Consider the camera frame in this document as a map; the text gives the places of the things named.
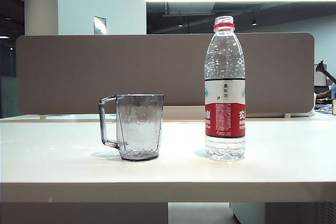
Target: wall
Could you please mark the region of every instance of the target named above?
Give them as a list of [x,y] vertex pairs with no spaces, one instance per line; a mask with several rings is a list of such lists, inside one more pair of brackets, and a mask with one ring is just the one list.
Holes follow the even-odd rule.
[[336,77],[336,15],[322,16],[284,24],[254,27],[241,33],[306,31],[315,38],[315,63],[324,60],[327,70]]
[[146,34],[145,0],[58,0],[58,32],[93,34],[93,16],[107,19],[108,34]]
[[1,76],[1,117],[22,115],[17,106],[17,79]]
[[25,34],[58,34],[57,0],[25,0]]

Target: ceiling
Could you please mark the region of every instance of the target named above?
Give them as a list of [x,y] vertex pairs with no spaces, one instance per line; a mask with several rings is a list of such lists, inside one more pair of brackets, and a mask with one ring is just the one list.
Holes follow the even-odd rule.
[[0,36],[2,45],[14,47],[16,39],[25,32],[25,12],[23,0],[0,0]]
[[[266,26],[336,14],[335,7],[330,3],[147,3],[147,33],[203,33],[211,31],[213,19],[221,15],[233,15],[237,27],[244,30],[251,28],[252,19]],[[12,47],[23,34],[24,0],[0,0],[0,36],[10,37],[1,43]]]

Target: clear plastic mug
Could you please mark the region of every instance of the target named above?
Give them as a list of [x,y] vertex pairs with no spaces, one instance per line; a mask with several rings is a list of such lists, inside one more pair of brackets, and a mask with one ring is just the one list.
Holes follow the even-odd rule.
[[[116,100],[117,140],[107,139],[104,105]],[[119,150],[122,159],[158,157],[163,111],[162,94],[117,94],[99,101],[101,140]]]

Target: beige fabric panel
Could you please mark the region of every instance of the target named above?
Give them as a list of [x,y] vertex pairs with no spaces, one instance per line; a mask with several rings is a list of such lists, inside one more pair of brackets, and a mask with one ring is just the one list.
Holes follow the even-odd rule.
[[[22,36],[18,102],[25,114],[98,113],[100,98],[163,93],[165,105],[204,104],[211,34]],[[308,33],[237,34],[246,61],[247,113],[313,107],[314,39]]]

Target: white desk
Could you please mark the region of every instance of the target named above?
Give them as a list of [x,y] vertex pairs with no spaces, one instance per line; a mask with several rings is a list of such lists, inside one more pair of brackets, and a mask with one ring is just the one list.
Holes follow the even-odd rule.
[[331,114],[248,119],[232,163],[206,157],[203,122],[164,122],[159,157],[137,163],[101,143],[98,122],[0,124],[2,202],[336,201]]

